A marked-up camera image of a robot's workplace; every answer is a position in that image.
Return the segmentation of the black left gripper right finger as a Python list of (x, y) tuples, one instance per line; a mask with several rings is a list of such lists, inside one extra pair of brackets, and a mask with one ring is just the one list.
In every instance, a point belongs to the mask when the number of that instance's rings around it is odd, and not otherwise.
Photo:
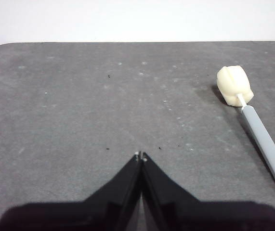
[(275, 231), (275, 208), (252, 201), (200, 201), (143, 153), (147, 227), (158, 231)]

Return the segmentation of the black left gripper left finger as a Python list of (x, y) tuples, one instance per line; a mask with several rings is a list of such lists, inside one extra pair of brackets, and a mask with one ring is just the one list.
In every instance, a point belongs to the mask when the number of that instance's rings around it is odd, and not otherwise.
[(105, 185), (79, 202), (28, 203), (8, 209), (0, 231), (124, 231), (140, 200), (136, 153)]

